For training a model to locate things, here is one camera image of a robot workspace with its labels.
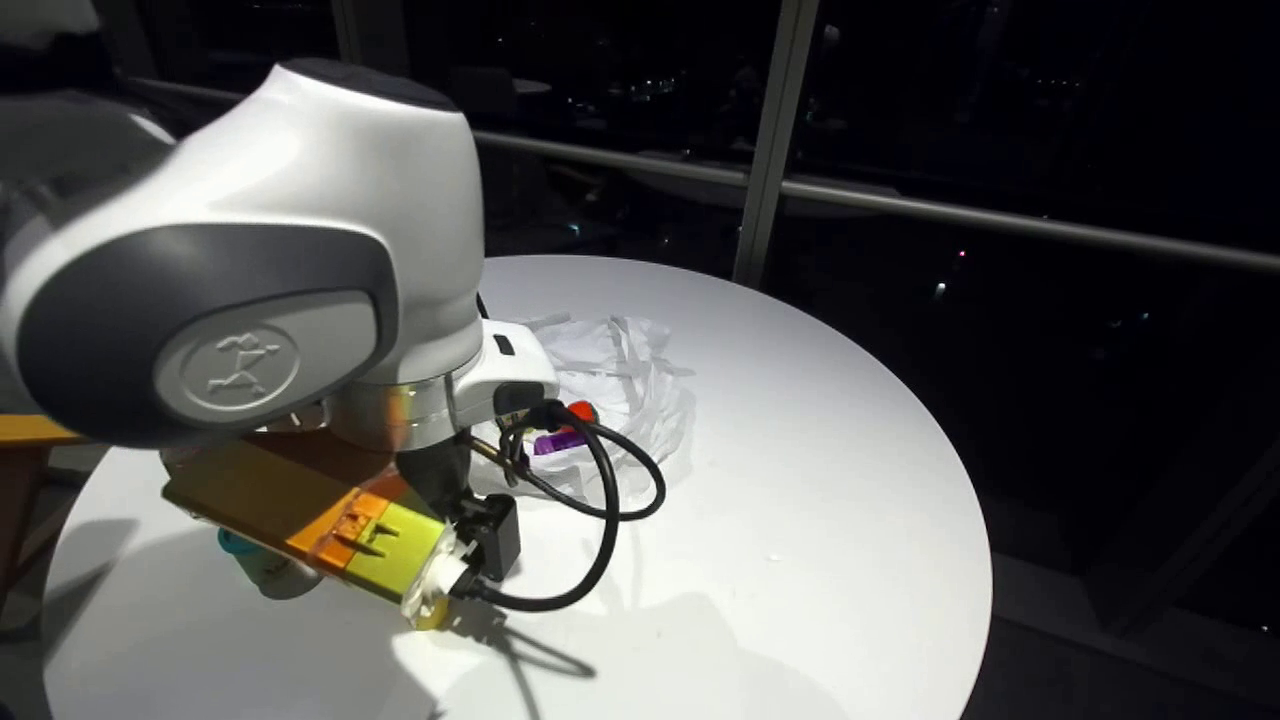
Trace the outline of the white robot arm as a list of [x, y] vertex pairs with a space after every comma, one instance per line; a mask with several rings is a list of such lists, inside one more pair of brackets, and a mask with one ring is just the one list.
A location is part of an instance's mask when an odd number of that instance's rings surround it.
[[3, 402], [124, 448], [320, 405], [448, 515], [480, 568], [516, 515], [460, 445], [555, 394], [533, 328], [480, 312], [469, 111], [401, 73], [298, 57], [162, 159], [3, 253]]

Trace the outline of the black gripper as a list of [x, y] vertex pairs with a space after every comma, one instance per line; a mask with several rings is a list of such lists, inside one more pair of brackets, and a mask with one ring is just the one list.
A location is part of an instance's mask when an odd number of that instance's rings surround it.
[[415, 489], [423, 509], [455, 529], [477, 550], [484, 579], [506, 579], [521, 561], [516, 500], [471, 489], [471, 445], [453, 438], [422, 453], [398, 456], [401, 478]]

